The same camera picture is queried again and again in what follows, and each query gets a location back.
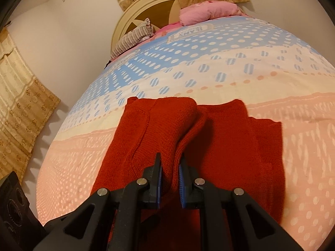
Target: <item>speaker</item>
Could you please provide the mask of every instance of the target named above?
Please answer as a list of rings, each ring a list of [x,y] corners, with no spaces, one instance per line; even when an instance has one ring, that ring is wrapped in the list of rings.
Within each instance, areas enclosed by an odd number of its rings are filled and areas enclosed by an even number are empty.
[[[16,173],[11,172],[0,180],[0,250],[32,251],[45,236]]]

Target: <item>red sweater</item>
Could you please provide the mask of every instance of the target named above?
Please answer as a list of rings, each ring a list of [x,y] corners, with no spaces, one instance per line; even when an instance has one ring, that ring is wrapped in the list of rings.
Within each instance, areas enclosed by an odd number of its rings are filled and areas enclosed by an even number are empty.
[[[280,222],[285,192],[280,122],[248,117],[240,100],[197,106],[191,98],[131,97],[92,193],[124,188],[153,165],[157,152],[163,170],[161,222],[141,249],[200,250],[199,213],[182,210],[179,201],[182,152],[205,180],[222,189],[243,188]]]

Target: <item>bedspread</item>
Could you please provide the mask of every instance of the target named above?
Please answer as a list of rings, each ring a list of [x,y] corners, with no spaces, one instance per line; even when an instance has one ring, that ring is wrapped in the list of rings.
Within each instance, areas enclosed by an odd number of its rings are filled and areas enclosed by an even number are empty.
[[[37,183],[43,224],[89,196],[131,96],[186,96],[198,104],[239,98],[250,116],[281,121],[281,225],[305,250],[321,245],[335,217],[335,68],[291,33],[242,16],[163,32],[107,66],[72,108],[44,160]]]

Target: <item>cream wooden headboard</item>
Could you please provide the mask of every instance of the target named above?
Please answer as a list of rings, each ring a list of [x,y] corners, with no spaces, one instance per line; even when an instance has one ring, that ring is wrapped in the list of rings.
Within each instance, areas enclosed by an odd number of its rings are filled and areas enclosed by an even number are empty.
[[[114,30],[111,51],[121,37],[149,18],[154,29],[179,21],[177,0],[136,0],[123,13]]]

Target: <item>metal screw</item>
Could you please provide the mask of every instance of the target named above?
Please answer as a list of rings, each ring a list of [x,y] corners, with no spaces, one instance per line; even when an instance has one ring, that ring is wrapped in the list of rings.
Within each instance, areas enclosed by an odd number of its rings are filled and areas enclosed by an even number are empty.
[[[234,193],[236,195],[243,195],[244,194],[244,190],[241,189],[241,188],[236,188],[236,189],[234,189]]]
[[[139,185],[145,185],[148,181],[145,178],[139,178],[136,180],[136,183]]]
[[[108,190],[105,188],[98,189],[98,195],[104,196],[108,193]]]
[[[197,178],[197,179],[194,180],[194,183],[197,184],[197,185],[203,185],[203,184],[205,184],[205,182],[206,181],[203,178]]]

